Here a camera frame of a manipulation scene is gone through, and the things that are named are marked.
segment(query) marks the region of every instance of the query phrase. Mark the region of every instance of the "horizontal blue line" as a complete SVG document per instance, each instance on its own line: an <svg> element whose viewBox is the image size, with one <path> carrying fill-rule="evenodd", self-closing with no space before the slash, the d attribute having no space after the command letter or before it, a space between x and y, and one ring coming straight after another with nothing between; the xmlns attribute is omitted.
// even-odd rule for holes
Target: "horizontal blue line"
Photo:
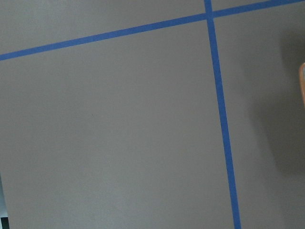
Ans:
<svg viewBox="0 0 305 229"><path fill-rule="evenodd" d="M2 55L0 55L0 61L12 59L12 58L16 58L16 57L21 57L21 56L26 56L26 55L31 55L31 54L35 54L35 53L39 53L39 52L46 52L46 51L71 47L71 46L75 46L75 45L90 43L90 42L102 41L102 40L111 39L111 38L115 38L115 37L127 36L127 35L140 33L140 32L152 31L152 30L187 24L187 23L196 22L196 21L203 21L205 19L206 19L205 13L201 13L201 14L196 14L196 15L192 15L192 16L188 16L188 17L182 17L182 18L161 21L161 22L156 22L156 23L147 24L147 25L141 25L141 26L132 27L132 28L123 29L123 30L101 33L101 34L88 36L88 37L77 38L77 39L73 39L73 40L69 40L69 41L47 44L47 45L43 45L43 46L38 46L38 47L34 47L34 48L29 48L29 49L16 51L16 52L2 54Z"/></svg>
<svg viewBox="0 0 305 229"><path fill-rule="evenodd" d="M296 2L302 2L305 0L270 0L270 1L263 1L259 3L253 3L249 5L244 5L244 6L237 6L233 8L228 8L224 10L216 10L213 12L213 17L218 18L218 17L223 17L223 16L228 16L232 14L238 14L238 13L244 13L244 12L249 12L249 11L254 11L254 10L262 10L270 7L275 7L275 6L282 6L282 5L287 5L291 3L296 3Z"/></svg>

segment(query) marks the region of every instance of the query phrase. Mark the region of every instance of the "gray floor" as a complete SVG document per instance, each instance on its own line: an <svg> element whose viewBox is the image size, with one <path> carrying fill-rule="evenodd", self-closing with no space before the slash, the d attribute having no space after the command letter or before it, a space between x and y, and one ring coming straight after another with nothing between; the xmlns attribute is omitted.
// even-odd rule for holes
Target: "gray floor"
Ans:
<svg viewBox="0 0 305 229"><path fill-rule="evenodd" d="M215 19L245 229L305 226L304 10ZM202 0L1 2L0 54L203 12ZM234 228L206 21L0 67L11 229Z"/></svg>

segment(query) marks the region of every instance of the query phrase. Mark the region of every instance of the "orange rounded object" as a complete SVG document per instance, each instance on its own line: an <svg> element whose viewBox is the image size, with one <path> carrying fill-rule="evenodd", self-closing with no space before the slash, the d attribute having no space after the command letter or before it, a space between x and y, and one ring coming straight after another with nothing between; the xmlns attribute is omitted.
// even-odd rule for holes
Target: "orange rounded object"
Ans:
<svg viewBox="0 0 305 229"><path fill-rule="evenodd" d="M303 98L303 103L304 103L304 106L305 106L305 79L304 79L304 77L305 77L305 63L303 63L300 66L299 75L300 75L300 86L301 86L302 98Z"/></svg>

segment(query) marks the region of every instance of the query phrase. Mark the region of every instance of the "blue line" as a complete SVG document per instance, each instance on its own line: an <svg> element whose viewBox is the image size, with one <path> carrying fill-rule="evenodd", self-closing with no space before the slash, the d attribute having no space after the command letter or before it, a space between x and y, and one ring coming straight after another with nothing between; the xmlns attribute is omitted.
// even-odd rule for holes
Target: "blue line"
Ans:
<svg viewBox="0 0 305 229"><path fill-rule="evenodd" d="M123 30L106 32L106 33L102 33L102 34L73 39L73 40L69 40L69 41L47 44L47 45L43 45L43 46L39 46L39 47L34 47L34 48L24 49L24 50L20 50L20 51L16 51L16 52L2 54L2 55L0 55L0 61L12 59L12 58L16 58L16 57L21 57L21 56L26 56L26 55L31 55L31 54L35 54L35 53L39 53L39 52L46 52L46 51L71 47L71 46L75 46L75 45L90 43L90 42L102 41L102 40L111 39L111 38L115 38L115 37L127 36L127 35L140 33L140 32L152 31L152 30L187 24L187 23L196 22L196 21L203 21L205 19L206 19L205 13L201 13L201 14L196 14L196 15L192 15L192 16L188 16L188 17L161 21L161 22L141 25L141 26L132 27L132 28L123 29Z"/></svg>
<svg viewBox="0 0 305 229"><path fill-rule="evenodd" d="M225 163L226 163L226 168L227 168L227 175L228 175L228 182L229 182L229 189L230 189L233 222L234 222L235 229L241 229L236 184L235 184L235 177L234 177L233 159L232 159L230 136L229 136L229 128L228 128L227 114L225 111L225 103L224 103L224 89L223 89L223 83L222 83L222 78L221 78L220 62L219 62L219 56L218 56L218 48L217 48L217 40L216 40L216 32L215 32L211 0L204 0L204 5L205 5L206 16L207 16L207 26L208 26L210 46L211 46L211 55L212 55L212 63L213 63L213 70L214 70L214 77L215 77L215 86L216 86L218 110L219 110L219 116L220 116L220 125L221 125L222 134L223 134L224 156L225 156Z"/></svg>
<svg viewBox="0 0 305 229"><path fill-rule="evenodd" d="M224 9L224 10L217 10L217 11L213 12L213 17L218 18L218 17L228 16L228 15L232 15L232 14L244 13L244 12L249 12L249 11L254 11L254 10L261 10L261 9L266 9L266 8L270 8L270 7L282 6L282 5L287 5L287 4L302 2L302 1L305 1L305 0L263 1L263 2L259 2L259 3L238 6L238 7L228 8L228 9Z"/></svg>

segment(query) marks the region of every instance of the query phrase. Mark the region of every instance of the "vertical blue line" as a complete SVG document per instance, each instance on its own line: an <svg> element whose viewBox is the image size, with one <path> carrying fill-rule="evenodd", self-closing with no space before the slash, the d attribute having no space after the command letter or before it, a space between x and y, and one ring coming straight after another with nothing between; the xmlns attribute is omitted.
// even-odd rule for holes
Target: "vertical blue line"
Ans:
<svg viewBox="0 0 305 229"><path fill-rule="evenodd" d="M215 86L216 86L218 110L219 110L219 116L220 116L220 125L221 125L222 134L223 134L224 155L225 155L225 162L226 162L227 175L228 175L228 181L229 181L234 228L241 229L236 184L235 184L235 177L234 177L233 159L232 159L230 136L229 136L229 128L228 128L228 121L227 121L227 115L226 115L225 103L224 103L224 89L223 89L223 83L222 83L222 79L221 79L219 55L218 55L216 32L215 32L211 0L204 0L204 5L205 5L206 16L207 16L207 26L208 26L208 32L209 32L212 63L213 63L213 70L214 70L214 77L215 77Z"/></svg>

